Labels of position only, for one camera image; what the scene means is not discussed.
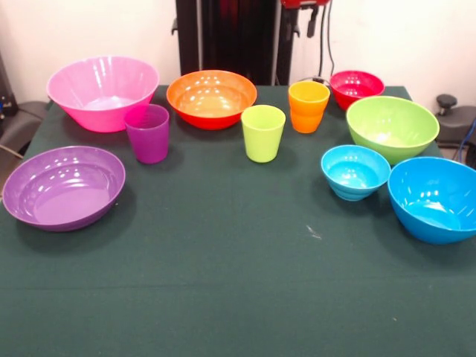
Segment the red bowl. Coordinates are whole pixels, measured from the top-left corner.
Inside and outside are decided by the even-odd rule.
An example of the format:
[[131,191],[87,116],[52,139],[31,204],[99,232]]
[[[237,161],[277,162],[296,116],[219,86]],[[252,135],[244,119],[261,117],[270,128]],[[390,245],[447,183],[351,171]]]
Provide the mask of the red bowl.
[[175,80],[167,100],[183,120],[200,129],[219,130],[239,122],[257,98],[252,82],[239,74],[208,70]]
[[330,87],[343,110],[359,99],[380,95],[385,90],[380,78],[363,71],[338,72],[330,78]]

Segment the white wall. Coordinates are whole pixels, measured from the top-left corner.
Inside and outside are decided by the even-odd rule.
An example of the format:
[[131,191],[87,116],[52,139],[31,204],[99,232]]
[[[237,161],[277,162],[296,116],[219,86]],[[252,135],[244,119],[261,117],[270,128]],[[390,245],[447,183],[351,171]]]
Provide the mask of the white wall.
[[[155,65],[161,82],[179,76],[174,0],[0,0],[0,50],[17,100],[46,100],[59,67],[97,54],[125,54]],[[336,71],[362,69],[407,86],[434,108],[450,92],[476,104],[474,0],[334,0],[331,43]],[[318,37],[300,14],[291,80],[318,71]],[[329,61],[324,75],[329,76]]]
[[[474,0],[334,0],[335,70],[373,72],[387,85],[405,85],[415,101],[431,109],[443,92],[476,104],[475,14]],[[309,17],[301,11],[293,81],[318,73],[319,38],[306,37]],[[324,61],[328,79],[330,61]]]
[[175,0],[0,0],[0,51],[16,99],[47,100],[48,78],[98,54],[153,64],[161,83],[180,75]]

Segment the blue cable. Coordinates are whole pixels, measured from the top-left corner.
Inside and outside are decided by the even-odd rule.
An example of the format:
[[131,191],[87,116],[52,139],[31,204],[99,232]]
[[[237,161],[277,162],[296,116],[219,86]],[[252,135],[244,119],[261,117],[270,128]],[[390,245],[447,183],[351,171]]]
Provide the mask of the blue cable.
[[464,139],[461,141],[460,147],[458,148],[457,157],[458,157],[459,162],[463,161],[463,157],[461,155],[462,151],[463,151],[463,148],[464,148],[466,142],[471,138],[471,135],[473,134],[475,129],[476,129],[476,118],[473,120],[473,122],[472,122],[472,124],[471,124],[471,126],[468,130],[468,133],[466,134]]

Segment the lime green cup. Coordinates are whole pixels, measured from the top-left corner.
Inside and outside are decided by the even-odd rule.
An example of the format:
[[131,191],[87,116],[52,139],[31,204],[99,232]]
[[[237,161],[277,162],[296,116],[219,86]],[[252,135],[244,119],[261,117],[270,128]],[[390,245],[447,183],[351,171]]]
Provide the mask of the lime green cup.
[[250,106],[241,114],[246,155],[252,161],[270,162],[277,155],[286,115],[274,106]]
[[420,154],[438,136],[435,116],[419,104],[397,97],[368,97],[347,110],[354,142],[382,154],[394,165]]

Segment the purple bowl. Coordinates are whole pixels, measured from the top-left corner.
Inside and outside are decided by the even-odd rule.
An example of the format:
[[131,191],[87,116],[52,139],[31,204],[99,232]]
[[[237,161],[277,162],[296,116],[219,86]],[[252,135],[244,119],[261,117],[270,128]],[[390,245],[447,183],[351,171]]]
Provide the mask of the purple bowl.
[[72,231],[102,217],[126,181],[122,162],[97,147],[60,147],[12,172],[3,204],[15,218],[45,231]]

